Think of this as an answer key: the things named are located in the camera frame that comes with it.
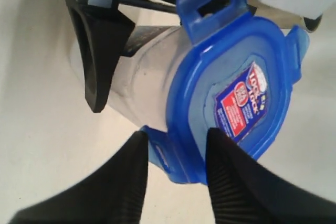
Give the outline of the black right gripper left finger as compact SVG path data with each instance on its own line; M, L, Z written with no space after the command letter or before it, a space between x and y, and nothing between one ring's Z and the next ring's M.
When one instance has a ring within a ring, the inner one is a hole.
M10 223L139 223L148 182L148 135L134 132L99 169L18 211Z

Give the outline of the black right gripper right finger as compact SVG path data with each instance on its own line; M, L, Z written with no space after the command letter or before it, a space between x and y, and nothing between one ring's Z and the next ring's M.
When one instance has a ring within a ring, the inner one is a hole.
M210 128L206 179L216 223L335 223L335 203L275 175Z

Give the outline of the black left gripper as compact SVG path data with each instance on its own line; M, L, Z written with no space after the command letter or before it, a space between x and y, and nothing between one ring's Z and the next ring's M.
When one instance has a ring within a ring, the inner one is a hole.
M113 0L65 0L80 49L85 99L94 113L107 104L112 77L135 23ZM116 0L120 4L175 13L175 0Z

